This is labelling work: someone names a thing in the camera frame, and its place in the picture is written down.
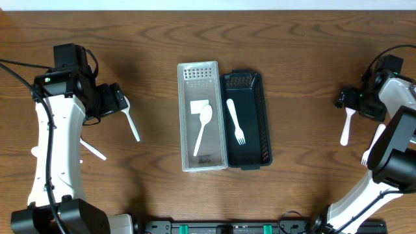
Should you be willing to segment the white wide-handled plastic spoon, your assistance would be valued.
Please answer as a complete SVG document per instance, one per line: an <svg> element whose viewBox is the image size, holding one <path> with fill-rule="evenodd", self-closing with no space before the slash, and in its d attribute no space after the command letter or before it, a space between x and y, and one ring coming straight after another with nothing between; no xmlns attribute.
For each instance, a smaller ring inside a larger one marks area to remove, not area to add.
<svg viewBox="0 0 416 234"><path fill-rule="evenodd" d="M356 113L356 110L346 107L346 120L343 127L343 132L341 134L340 144L346 146L348 144L348 139L350 135L350 124L352 116Z"/></svg>

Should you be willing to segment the white slim plastic spoon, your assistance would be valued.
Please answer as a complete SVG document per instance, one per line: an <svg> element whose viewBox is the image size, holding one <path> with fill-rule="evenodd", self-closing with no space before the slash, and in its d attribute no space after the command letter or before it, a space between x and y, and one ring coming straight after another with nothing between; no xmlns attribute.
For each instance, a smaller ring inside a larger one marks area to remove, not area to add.
<svg viewBox="0 0 416 234"><path fill-rule="evenodd" d="M203 106L201 112L200 112L200 122L201 122L201 128L200 128L200 132L198 134L198 138L196 140L196 145L194 148L194 153L193 156L196 157L198 155L198 151L200 148L200 144L202 141L202 136L203 136L203 130L205 128L205 126L211 121L213 115L213 110L212 107L210 106L210 104L207 104L205 106Z"/></svg>

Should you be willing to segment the white wide-handled plastic fork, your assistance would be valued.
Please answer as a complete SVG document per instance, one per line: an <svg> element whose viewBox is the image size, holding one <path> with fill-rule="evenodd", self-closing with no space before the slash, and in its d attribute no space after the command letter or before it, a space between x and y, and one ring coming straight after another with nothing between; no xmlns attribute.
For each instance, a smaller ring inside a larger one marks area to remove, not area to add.
<svg viewBox="0 0 416 234"><path fill-rule="evenodd" d="M241 145L245 145L246 141L245 141L245 137L244 137L244 132L241 129L240 125L239 125L239 121L238 121L238 117L237 117L237 111L235 108L235 103L232 99L227 99L226 100L226 105L228 107L229 113L231 115L231 119L233 121L233 124L235 126L235 138L238 142L238 144Z"/></svg>

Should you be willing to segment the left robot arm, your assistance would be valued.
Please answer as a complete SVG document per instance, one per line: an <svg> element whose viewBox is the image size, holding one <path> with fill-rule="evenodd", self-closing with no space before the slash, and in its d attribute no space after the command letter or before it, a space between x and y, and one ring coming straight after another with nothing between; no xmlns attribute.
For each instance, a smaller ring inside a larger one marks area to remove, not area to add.
<svg viewBox="0 0 416 234"><path fill-rule="evenodd" d="M96 83L92 52L76 44L53 48L55 65L30 85L39 137L27 208L11 214L14 233L138 233L129 213L107 215L86 201L81 176L82 126L122 111L130 104L118 84Z"/></svg>

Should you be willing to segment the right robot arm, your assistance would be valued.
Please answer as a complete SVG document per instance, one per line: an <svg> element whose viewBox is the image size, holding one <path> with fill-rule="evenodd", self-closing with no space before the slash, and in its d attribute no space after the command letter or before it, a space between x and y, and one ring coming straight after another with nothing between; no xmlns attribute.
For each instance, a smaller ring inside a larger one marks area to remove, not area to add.
<svg viewBox="0 0 416 234"><path fill-rule="evenodd" d="M377 122L391 117L362 159L365 176L309 225L308 233L357 233L373 213L415 192L415 80L401 75L403 58L383 52L362 75L361 89L345 88L336 103L350 118L357 112Z"/></svg>

